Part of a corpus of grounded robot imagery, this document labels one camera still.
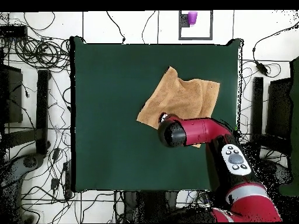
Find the cup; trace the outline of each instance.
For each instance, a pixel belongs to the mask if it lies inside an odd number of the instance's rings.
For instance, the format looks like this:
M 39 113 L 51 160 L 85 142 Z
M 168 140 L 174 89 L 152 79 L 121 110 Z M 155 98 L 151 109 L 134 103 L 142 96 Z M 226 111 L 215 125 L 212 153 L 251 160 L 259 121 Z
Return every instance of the cup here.
M 188 12 L 188 22 L 190 25 L 194 25 L 197 19 L 197 11 L 189 11 Z

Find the plug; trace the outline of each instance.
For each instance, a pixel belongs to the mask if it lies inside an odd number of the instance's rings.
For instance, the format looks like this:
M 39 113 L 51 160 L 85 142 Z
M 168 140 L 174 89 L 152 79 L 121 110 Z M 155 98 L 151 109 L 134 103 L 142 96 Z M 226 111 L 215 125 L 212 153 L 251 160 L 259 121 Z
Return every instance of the plug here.
M 258 69 L 258 71 L 260 73 L 262 73 L 265 76 L 268 76 L 268 70 L 267 70 L 267 68 L 262 63 L 255 62 L 255 64 L 256 64 L 256 68 Z
M 52 156 L 53 164 L 56 163 L 56 161 L 57 161 L 57 159 L 59 157 L 59 154 L 60 154 L 60 149 L 55 149 L 54 153 L 53 153 L 53 156 Z
M 68 170 L 68 162 L 63 163 L 63 171 L 67 171 Z
M 59 179 L 58 178 L 52 178 L 51 180 L 51 190 L 57 190 L 59 186 Z

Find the green table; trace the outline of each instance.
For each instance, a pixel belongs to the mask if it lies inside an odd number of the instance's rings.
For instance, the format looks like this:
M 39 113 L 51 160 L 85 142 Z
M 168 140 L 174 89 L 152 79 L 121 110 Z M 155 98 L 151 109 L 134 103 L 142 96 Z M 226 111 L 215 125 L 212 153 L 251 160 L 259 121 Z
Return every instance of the green table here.
M 172 66 L 185 81 L 219 82 L 212 117 L 235 126 L 240 44 L 84 44 L 75 37 L 75 190 L 209 189 L 204 145 L 166 148 L 136 118 Z

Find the black cylinder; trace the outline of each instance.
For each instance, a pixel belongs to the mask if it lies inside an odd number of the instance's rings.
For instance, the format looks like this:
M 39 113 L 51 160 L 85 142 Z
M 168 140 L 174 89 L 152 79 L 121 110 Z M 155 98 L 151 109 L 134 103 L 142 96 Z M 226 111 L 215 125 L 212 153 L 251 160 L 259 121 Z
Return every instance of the black cylinder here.
M 167 147 L 186 145 L 186 133 L 178 122 L 163 121 L 158 128 L 160 141 Z

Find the cloth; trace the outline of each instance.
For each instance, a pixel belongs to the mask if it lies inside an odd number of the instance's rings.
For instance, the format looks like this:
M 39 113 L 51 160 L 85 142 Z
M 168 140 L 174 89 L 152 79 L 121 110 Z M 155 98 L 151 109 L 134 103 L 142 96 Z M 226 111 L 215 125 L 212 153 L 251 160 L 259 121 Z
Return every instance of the cloth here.
M 219 88 L 219 83 L 207 80 L 183 81 L 177 71 L 169 67 L 137 121 L 158 129 L 162 113 L 176 114 L 182 119 L 211 117 Z

